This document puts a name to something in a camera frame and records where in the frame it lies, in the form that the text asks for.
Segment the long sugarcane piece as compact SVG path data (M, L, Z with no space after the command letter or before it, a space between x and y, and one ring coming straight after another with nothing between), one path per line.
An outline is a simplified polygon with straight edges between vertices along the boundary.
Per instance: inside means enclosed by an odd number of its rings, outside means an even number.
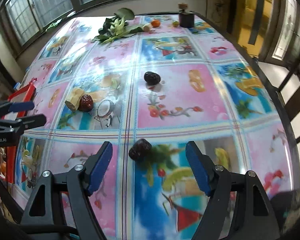
M74 87L70 94L66 97L65 104L70 111L75 112L79 108L79 102L84 94L84 90L79 87Z

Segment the green cloth on sill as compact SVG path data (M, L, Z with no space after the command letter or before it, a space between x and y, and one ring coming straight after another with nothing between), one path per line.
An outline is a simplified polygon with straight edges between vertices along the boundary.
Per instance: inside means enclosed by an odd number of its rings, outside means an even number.
M47 33L50 32L50 31L52 31L52 29L56 28L56 27L60 24L61 21L62 21L62 19L58 19L57 21L52 22L52 23L46 28L45 31L46 31Z

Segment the fruit print plastic tablecloth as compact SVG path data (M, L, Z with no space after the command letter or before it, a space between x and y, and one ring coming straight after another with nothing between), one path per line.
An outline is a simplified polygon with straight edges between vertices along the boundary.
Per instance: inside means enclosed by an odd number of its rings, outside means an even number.
M36 87L32 114L43 127L19 142L12 194L25 206L44 170L83 164L104 141L113 156L90 203L111 239L191 239L207 206L186 159L186 143L231 172L253 170L272 197L294 187L287 136L258 75L208 23L174 27L175 15L138 16L149 33L110 44L91 43L102 17L71 20L43 46L23 83ZM150 86L145 72L160 75ZM74 87L93 98L89 112L72 112ZM151 143L143 161L128 152Z

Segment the green leafy vegetable bunch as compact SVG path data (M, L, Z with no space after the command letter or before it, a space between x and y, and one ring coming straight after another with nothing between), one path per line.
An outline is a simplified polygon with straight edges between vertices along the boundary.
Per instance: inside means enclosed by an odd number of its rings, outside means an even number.
M106 18L98 35L90 40L91 43L108 44L121 38L128 38L135 34L144 32L143 27L138 24L129 24L134 20L135 14L128 8L120 8L114 13L114 17Z

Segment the far pale round fruit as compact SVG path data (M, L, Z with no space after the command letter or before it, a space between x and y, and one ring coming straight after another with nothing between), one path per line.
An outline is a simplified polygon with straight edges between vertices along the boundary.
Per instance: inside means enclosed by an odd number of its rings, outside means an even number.
M146 23L143 27L142 27L143 31L145 33L149 33L152 29L152 25L150 23Z

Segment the far small orange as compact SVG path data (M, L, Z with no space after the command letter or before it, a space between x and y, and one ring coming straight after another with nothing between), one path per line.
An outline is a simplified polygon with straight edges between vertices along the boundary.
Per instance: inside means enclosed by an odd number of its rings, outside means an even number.
M152 20L152 21L151 21L151 26L152 26L153 28L158 28L158 27L160 27L160 21L159 21L158 19Z

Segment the far small green fruit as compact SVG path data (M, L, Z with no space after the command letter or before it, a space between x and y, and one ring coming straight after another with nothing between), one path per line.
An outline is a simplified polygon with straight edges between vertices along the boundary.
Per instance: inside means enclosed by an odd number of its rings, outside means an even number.
M178 22L178 21L174 21L174 22L172 23L172 25L176 28L176 27L179 26L179 22Z

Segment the dark jar with cork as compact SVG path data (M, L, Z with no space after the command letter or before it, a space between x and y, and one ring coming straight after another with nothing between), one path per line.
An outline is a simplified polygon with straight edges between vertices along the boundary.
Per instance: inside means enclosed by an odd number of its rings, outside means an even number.
M194 12L188 10L187 3L178 3L179 25L183 28L194 27Z

